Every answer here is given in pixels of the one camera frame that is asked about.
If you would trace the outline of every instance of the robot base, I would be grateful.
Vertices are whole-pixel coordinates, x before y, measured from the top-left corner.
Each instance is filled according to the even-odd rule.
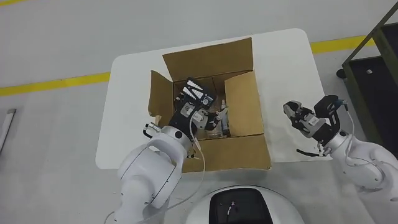
[[[186,224],[304,224],[293,204],[275,191],[251,185],[214,191],[190,210]]]

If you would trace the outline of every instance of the black panel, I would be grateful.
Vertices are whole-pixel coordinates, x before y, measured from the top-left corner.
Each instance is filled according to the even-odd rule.
[[[398,86],[382,57],[349,63],[366,106],[383,140],[383,146],[398,155]]]
[[[381,27],[381,31],[386,37],[389,45],[395,53],[395,56],[398,56],[398,25],[397,24],[388,24],[386,26]]]
[[[212,196],[209,224],[273,224],[260,191],[230,189]]]

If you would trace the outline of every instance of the open cardboard box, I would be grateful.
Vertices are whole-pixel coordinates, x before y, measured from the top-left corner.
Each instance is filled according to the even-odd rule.
[[[251,38],[226,44],[163,55],[172,82],[152,71],[148,110],[161,116],[159,126],[169,123],[174,98],[188,77],[193,77],[229,107],[230,138],[201,140],[206,170],[237,168],[270,169],[261,106],[253,71]],[[183,172],[201,171],[202,161],[187,159]]]

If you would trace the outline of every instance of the caster wheel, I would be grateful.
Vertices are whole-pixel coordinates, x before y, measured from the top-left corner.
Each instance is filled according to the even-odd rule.
[[[347,78],[346,72],[344,72],[343,69],[337,70],[336,75],[337,75],[337,77],[340,78],[340,79],[345,79],[345,78]]]

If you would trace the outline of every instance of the bottle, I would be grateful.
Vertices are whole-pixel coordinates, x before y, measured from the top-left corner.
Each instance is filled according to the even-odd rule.
[[[225,102],[225,100],[221,100],[221,111],[223,111],[225,108],[226,108],[226,102]],[[221,130],[222,130],[224,136],[227,136],[227,137],[231,136],[231,133],[229,131],[229,124],[228,124],[228,112],[221,119]]]

